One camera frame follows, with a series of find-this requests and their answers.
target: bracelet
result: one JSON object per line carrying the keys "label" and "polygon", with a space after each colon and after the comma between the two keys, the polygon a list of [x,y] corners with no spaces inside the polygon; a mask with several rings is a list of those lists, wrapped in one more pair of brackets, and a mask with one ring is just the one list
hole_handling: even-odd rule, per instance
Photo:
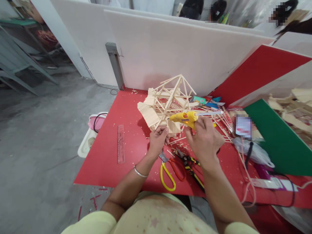
{"label": "bracelet", "polygon": [[141,173],[139,173],[139,172],[137,171],[137,169],[136,169],[136,166],[134,166],[134,170],[135,170],[135,172],[136,172],[139,176],[141,176],[141,177],[143,177],[143,178],[147,178],[147,177],[148,177],[148,175],[142,175]]}

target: gray floor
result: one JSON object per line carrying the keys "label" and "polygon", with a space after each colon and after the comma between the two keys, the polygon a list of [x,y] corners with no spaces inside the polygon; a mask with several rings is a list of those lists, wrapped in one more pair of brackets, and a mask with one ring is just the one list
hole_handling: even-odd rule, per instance
{"label": "gray floor", "polygon": [[[0,233],[60,233],[101,206],[110,190],[73,185],[84,159],[78,147],[91,114],[109,111],[110,90],[70,73],[54,74],[55,86],[35,87],[42,95],[0,90]],[[213,228],[208,204],[191,198],[193,211]]]}

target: red tabletop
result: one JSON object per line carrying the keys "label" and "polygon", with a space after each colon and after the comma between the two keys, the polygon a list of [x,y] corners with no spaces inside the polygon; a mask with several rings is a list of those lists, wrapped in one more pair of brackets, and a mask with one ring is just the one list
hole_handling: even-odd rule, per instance
{"label": "red tabletop", "polygon": [[[75,179],[75,184],[116,187],[123,176],[125,176],[147,153],[149,139],[146,137],[149,137],[150,129],[137,109],[137,103],[140,101],[143,102],[146,96],[147,91],[138,90],[137,94],[134,94],[134,92],[132,93],[131,90],[119,91]],[[117,126],[120,124],[124,126],[125,162],[117,164]],[[171,147],[178,147],[183,153],[194,157],[187,140],[183,139],[178,142],[178,144],[181,143],[183,143],[181,147],[178,147],[176,144],[165,146],[163,150],[166,157],[172,157],[167,151],[172,151]],[[233,186],[239,199],[242,200],[248,179],[234,146],[230,143],[225,143],[218,153],[218,158],[222,170]],[[160,181],[161,162],[161,159],[158,158],[142,190],[169,192],[163,187]],[[172,193],[189,196],[205,196],[189,174],[187,174],[187,179],[181,182],[176,177],[169,163],[166,163],[166,167],[176,182],[176,190]],[[203,181],[201,168],[195,166],[194,171]],[[252,162],[249,165],[248,172],[251,178],[258,177]],[[165,172],[163,178],[166,185],[171,188],[172,183]],[[303,176],[290,176],[290,179],[299,186],[311,180],[310,177]],[[247,201],[252,202],[253,192],[251,187],[249,190]],[[291,201],[292,192],[256,188],[257,203],[287,206],[291,204]],[[294,206],[311,209],[312,203],[310,201],[312,201],[312,185],[308,185],[305,189],[299,189],[299,192],[296,192]]]}

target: ruler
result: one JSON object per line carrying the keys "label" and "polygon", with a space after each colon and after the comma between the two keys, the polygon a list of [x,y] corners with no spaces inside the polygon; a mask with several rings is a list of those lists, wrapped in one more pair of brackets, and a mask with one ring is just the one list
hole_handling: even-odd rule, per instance
{"label": "ruler", "polygon": [[117,126],[117,164],[124,163],[124,125]]}

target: scissors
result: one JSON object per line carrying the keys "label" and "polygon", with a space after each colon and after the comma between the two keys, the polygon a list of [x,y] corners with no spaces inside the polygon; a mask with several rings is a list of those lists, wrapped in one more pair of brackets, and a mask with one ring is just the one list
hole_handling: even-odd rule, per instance
{"label": "scissors", "polygon": [[[178,177],[178,179],[180,181],[184,181],[186,179],[186,171],[185,171],[185,169],[183,168],[183,165],[180,162],[176,161],[173,158],[170,158],[170,159],[166,158],[165,153],[163,151],[159,155],[159,157],[162,159],[162,165],[160,166],[160,180],[161,180],[162,185],[164,186],[165,189],[167,189],[169,192],[173,192],[176,189],[176,183],[175,183],[174,179],[172,178],[171,174],[169,173],[169,171],[167,170],[167,168],[165,166],[165,163],[169,162],[171,164],[171,167],[172,167],[173,171],[175,172],[175,175]],[[176,167],[175,167],[173,162],[177,163],[178,165],[180,165],[183,168],[183,178],[178,174],[178,172],[176,170]],[[165,182],[163,181],[163,177],[162,177],[163,176],[163,174],[162,174],[163,173],[163,169],[165,170],[165,172],[169,176],[169,178],[170,178],[170,180],[171,180],[171,182],[173,184],[173,188],[169,188],[165,184]]]}
{"label": "scissors", "polygon": [[184,168],[189,172],[189,174],[195,180],[195,182],[199,186],[199,188],[203,192],[205,192],[204,184],[201,182],[201,180],[198,178],[198,176],[195,174],[195,172],[192,170],[192,168],[190,167],[190,164],[189,164],[189,163],[191,163],[191,165],[195,164],[195,165],[199,165],[200,166],[199,161],[197,161],[196,159],[194,159],[191,156],[188,156],[188,155],[185,156],[178,148],[176,148],[176,150],[179,153],[179,155],[178,154],[175,154],[175,155],[178,156],[179,159],[182,160],[182,162],[184,164]]}

